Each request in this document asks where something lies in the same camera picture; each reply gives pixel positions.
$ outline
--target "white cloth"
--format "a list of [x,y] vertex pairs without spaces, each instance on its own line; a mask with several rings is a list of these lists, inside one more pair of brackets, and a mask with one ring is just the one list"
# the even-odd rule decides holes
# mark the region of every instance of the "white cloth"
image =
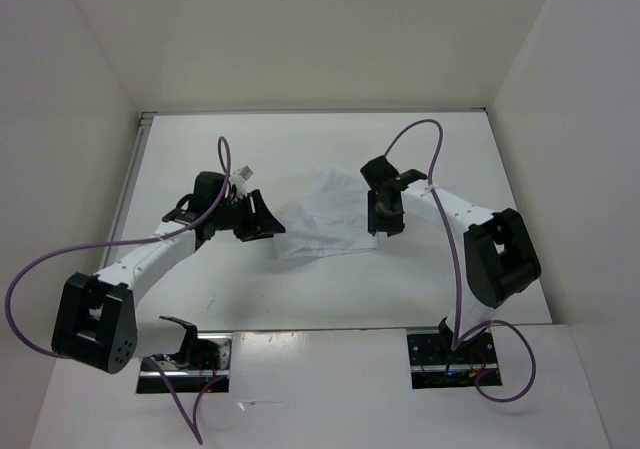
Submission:
[[367,232],[367,185],[330,167],[312,169],[315,193],[290,203],[276,217],[278,259],[326,257],[378,249]]

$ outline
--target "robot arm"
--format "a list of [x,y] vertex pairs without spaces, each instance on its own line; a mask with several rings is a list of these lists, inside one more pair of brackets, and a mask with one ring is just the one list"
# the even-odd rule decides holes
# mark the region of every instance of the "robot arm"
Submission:
[[[369,161],[361,173],[371,189],[368,193],[371,234],[401,233],[405,212],[442,227],[432,187],[424,174],[414,169],[400,174],[384,156]],[[513,209],[494,212],[442,189],[438,189],[438,196],[457,245],[464,247],[459,258],[463,275],[460,334],[464,334],[492,319],[504,301],[538,279],[540,263],[522,217]],[[454,319],[455,310],[439,328],[449,343]],[[466,340],[476,335],[469,334]]]
[[93,275],[71,276],[58,308],[53,350],[110,374],[122,370],[134,355],[177,352],[187,358],[190,346],[197,344],[197,328],[193,324],[163,317],[171,323],[143,328],[138,334],[135,308],[167,272],[196,252],[216,231],[233,230],[243,242],[285,232],[260,191],[244,190],[244,182],[250,176],[247,167],[236,171],[227,196],[207,220],[193,230],[163,239],[203,215],[222,189],[222,174],[200,173],[193,194],[183,197],[152,234],[157,242],[137,247]]

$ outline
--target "white connector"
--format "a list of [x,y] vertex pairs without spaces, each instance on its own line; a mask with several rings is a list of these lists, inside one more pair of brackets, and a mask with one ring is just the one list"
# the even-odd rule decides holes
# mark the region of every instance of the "white connector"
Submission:
[[232,188],[236,188],[234,199],[247,195],[247,181],[251,179],[251,176],[253,176],[253,171],[249,166],[243,166],[233,171],[233,174],[231,174],[229,178],[229,184],[231,184]]

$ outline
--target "red wire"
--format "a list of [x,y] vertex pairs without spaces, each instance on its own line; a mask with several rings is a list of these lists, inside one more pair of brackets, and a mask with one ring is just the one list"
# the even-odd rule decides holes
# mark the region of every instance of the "red wire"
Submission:
[[[215,379],[216,377],[216,366],[213,363],[213,361],[211,361],[211,379]],[[207,392],[213,392],[213,384],[209,387],[209,389],[207,389]]]
[[484,372],[484,370],[487,368],[487,358],[484,357],[484,354],[482,354],[482,352],[480,352],[479,349],[475,350],[475,353],[478,355],[478,357],[480,357],[480,359],[482,360],[482,367],[476,371],[476,377],[481,374],[482,372]]

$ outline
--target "black bracket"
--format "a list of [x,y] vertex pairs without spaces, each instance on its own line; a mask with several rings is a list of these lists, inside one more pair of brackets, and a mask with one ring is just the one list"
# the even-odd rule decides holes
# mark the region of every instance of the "black bracket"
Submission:
[[387,161],[379,156],[367,162],[360,173],[371,189],[367,194],[368,232],[375,235],[385,232],[394,236],[404,231],[404,210],[402,208],[402,191],[409,184],[427,176],[420,171],[410,169],[400,174]]
[[207,362],[207,367],[212,367],[217,362],[218,346],[206,339],[198,339],[198,327],[195,324],[172,316],[160,316],[160,319],[175,322],[186,331],[178,352],[169,355],[176,365],[197,365],[203,356],[206,356],[204,360]]
[[[162,220],[177,221],[189,224],[204,214],[215,201],[222,185],[224,176],[216,172],[201,172],[196,177],[193,194],[184,196],[175,209],[165,215]],[[242,242],[256,241],[273,237],[274,234],[285,232],[285,228],[271,214],[259,190],[251,191],[244,197],[235,199],[224,198],[213,211],[213,214],[196,231],[196,248],[211,239],[216,231],[232,230]]]
[[513,209],[470,226],[464,254],[469,288],[488,307],[497,308],[524,291],[542,272],[522,216]]
[[54,352],[115,374],[138,343],[133,292],[76,273],[64,285],[53,330]]

